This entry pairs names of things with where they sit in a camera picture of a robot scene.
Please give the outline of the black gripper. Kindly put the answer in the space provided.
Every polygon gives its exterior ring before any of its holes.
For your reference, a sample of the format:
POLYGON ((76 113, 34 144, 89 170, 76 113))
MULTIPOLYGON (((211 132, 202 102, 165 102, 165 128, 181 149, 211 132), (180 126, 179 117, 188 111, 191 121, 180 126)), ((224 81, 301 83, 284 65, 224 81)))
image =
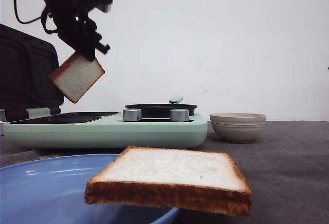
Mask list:
POLYGON ((99 8, 99 2, 47 3, 42 12, 43 29, 47 34, 56 33, 79 55, 93 62, 95 49, 107 54, 111 48, 109 44, 100 42, 102 35, 88 16, 94 8, 99 8))

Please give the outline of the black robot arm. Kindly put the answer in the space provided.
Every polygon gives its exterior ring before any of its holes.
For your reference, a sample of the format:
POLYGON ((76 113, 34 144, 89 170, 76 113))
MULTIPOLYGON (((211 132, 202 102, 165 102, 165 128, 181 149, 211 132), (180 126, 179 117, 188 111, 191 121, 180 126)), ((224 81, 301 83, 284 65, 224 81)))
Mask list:
POLYGON ((97 8, 107 13, 113 0, 44 0, 45 8, 41 23, 47 34, 58 37, 76 53, 89 61, 95 59, 95 51, 107 54, 108 44, 100 43, 102 35, 97 32, 96 23, 88 13, 97 8))

